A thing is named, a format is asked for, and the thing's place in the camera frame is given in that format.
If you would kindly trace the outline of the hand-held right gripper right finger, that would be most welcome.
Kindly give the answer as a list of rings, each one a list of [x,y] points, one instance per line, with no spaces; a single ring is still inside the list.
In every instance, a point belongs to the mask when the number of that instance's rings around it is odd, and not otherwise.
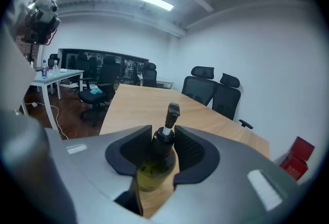
[[[300,201],[296,181],[253,148],[175,128],[179,173],[153,223],[281,223]]]

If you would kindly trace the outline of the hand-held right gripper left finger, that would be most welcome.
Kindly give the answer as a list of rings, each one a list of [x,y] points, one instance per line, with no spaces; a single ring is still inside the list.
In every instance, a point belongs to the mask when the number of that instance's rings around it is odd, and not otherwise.
[[[143,217],[136,170],[152,127],[62,140],[47,129],[50,155],[69,195],[67,223],[150,223]]]

